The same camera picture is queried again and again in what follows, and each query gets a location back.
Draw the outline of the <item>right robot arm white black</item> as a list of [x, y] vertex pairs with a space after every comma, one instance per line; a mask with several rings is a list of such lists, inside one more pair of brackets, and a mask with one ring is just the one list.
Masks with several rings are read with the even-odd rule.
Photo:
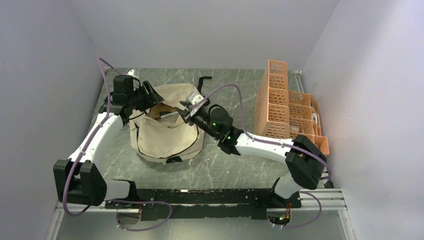
[[327, 158], [307, 136], [276, 139], [254, 135], [235, 127], [233, 118], [220, 106], [205, 110], [202, 106], [195, 108], [187, 100], [181, 104], [183, 108], [177, 111], [183, 121], [211, 136], [226, 154], [256, 156], [286, 165], [288, 173], [274, 182], [270, 193], [270, 202], [275, 207], [282, 207], [302, 189], [317, 189]]

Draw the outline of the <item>beige canvas backpack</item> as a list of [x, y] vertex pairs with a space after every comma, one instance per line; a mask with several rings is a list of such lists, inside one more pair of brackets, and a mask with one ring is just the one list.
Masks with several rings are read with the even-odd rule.
[[175, 112], [192, 93], [198, 93], [191, 83], [156, 86], [154, 90], [164, 98], [147, 114], [134, 110], [129, 121], [131, 147], [147, 161], [162, 163], [183, 162], [194, 158], [203, 149], [205, 132], [196, 125], [184, 123], [177, 113], [158, 119], [159, 111]]

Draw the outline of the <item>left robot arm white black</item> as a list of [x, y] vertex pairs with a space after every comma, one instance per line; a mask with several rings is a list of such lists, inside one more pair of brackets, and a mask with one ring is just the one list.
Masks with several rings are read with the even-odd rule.
[[163, 100], [148, 81], [127, 74], [115, 76], [113, 91], [104, 99], [86, 138], [67, 159], [57, 160], [53, 166], [59, 201], [99, 206], [118, 199], [124, 207], [134, 207], [139, 200], [135, 182], [105, 180], [97, 165], [133, 111], [146, 113]]

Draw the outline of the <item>white red marker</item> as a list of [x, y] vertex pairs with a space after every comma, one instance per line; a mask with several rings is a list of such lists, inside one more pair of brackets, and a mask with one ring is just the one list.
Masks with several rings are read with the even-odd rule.
[[177, 111], [174, 111], [174, 112], [170, 112], [170, 113], [167, 113], [167, 114], [160, 115], [159, 119], [165, 119], [165, 118], [169, 118], [169, 117], [172, 117], [172, 116], [178, 116], [178, 115], [179, 115], [179, 113]]

